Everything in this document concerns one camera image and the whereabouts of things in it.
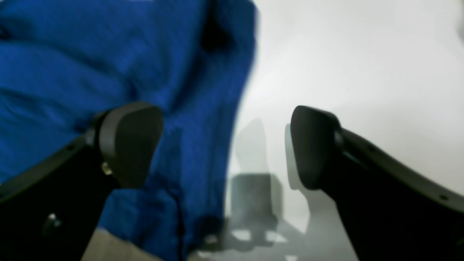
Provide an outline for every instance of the white floor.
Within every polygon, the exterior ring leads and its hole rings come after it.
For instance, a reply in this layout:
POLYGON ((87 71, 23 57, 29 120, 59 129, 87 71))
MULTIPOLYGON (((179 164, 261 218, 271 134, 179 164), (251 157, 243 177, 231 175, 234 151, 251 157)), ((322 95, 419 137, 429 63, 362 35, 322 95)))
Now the white floor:
POLYGON ((256 0, 258 54, 229 166, 228 225, 201 260, 355 261, 333 202, 296 177, 298 105, 464 194, 464 1, 256 0))

